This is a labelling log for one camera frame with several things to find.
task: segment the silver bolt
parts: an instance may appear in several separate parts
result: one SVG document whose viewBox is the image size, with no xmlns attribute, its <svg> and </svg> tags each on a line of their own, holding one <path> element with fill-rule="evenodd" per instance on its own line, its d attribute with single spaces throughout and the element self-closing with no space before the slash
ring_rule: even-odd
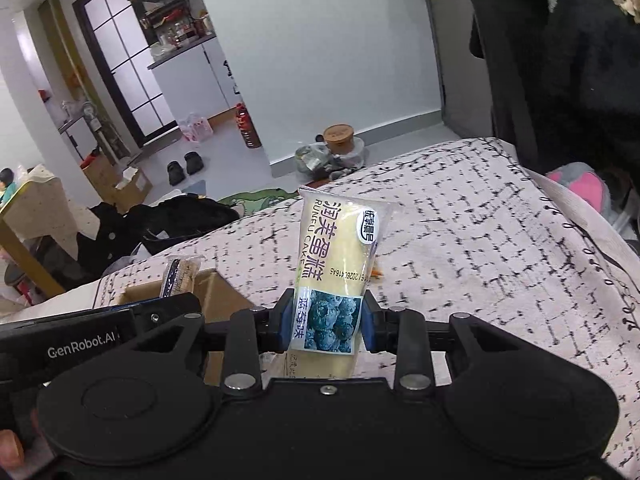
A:
<svg viewBox="0 0 640 480">
<path fill-rule="evenodd" d="M 431 386 L 431 379 L 422 374 L 407 374 L 400 378 L 400 385 L 407 390 L 424 390 Z"/>
<path fill-rule="evenodd" d="M 323 395 L 335 395 L 337 392 L 338 388 L 336 388 L 332 384 L 325 384 L 324 386 L 320 386 L 320 393 Z"/>
<path fill-rule="evenodd" d="M 232 374 L 225 379 L 225 386 L 232 390 L 246 390 L 255 384 L 255 377 L 249 374 Z"/>
</svg>

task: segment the baseboard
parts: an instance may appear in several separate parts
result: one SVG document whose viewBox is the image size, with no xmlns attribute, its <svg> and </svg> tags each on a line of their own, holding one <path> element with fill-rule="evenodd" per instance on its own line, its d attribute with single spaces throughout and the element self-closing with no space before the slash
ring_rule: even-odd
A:
<svg viewBox="0 0 640 480">
<path fill-rule="evenodd" d="M 429 128 L 442 122 L 440 110 L 405 117 L 388 123 L 377 124 L 367 130 L 356 132 L 356 135 L 364 140 L 365 146 L 370 146 L 383 140 L 393 139 L 416 130 Z M 274 178 L 296 171 L 296 162 L 293 153 L 271 163 L 271 174 Z"/>
</svg>

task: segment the white fabric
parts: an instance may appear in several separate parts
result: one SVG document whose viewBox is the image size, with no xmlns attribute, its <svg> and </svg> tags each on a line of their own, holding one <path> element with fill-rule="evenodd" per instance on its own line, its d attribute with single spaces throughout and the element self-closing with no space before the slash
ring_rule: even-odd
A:
<svg viewBox="0 0 640 480">
<path fill-rule="evenodd" d="M 604 378 L 621 412 L 607 460 L 638 477 L 640 262 L 590 206 L 529 176 L 495 139 L 431 146 L 323 189 L 401 203 L 378 250 L 384 277 L 370 284 L 382 306 L 402 304 L 439 321 L 469 312 Z M 202 268 L 273 306 L 293 285 L 301 211 L 300 200 L 288 200 L 166 253 L 202 254 Z M 11 318 L 114 304 L 128 285 L 161 279 L 165 264 L 160 254 Z M 361 353 L 355 375 L 391 377 L 394 360 Z"/>
</svg>

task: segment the floor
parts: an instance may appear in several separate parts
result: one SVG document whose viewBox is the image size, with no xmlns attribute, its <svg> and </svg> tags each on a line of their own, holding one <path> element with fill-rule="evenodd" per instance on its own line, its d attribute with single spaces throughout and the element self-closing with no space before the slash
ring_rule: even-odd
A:
<svg viewBox="0 0 640 480">
<path fill-rule="evenodd" d="M 366 164 L 371 166 L 396 155 L 456 139 L 459 137 L 444 124 L 437 124 L 431 128 L 417 130 L 368 146 Z M 184 155 L 191 151 L 200 153 L 205 169 L 193 176 L 187 176 L 187 179 L 176 188 L 170 186 L 166 172 L 167 165 L 172 160 L 177 160 L 182 167 L 185 167 Z M 217 126 L 213 138 L 200 145 L 179 139 L 163 146 L 159 151 L 150 150 L 150 154 L 140 160 L 138 165 L 154 184 L 145 200 L 148 204 L 157 201 L 172 190 L 186 189 L 202 180 L 206 183 L 207 196 L 214 200 L 238 192 L 274 187 L 281 187 L 291 192 L 308 182 L 307 177 L 297 173 L 273 178 L 264 149 L 248 149 L 233 120 Z"/>
</svg>

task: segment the shoe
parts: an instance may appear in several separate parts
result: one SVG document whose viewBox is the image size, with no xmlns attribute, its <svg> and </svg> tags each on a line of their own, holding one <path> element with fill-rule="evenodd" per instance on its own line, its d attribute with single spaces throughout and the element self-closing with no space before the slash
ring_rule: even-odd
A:
<svg viewBox="0 0 640 480">
<path fill-rule="evenodd" d="M 169 162 L 166 171 L 169 174 L 169 184 L 171 184 L 171 186 L 177 186 L 186 178 L 184 176 L 184 170 L 177 160 Z"/>
<path fill-rule="evenodd" d="M 202 157 L 196 152 L 187 153 L 184 156 L 184 160 L 187 161 L 187 173 L 190 175 L 198 173 L 202 168 L 204 168 Z"/>
</svg>

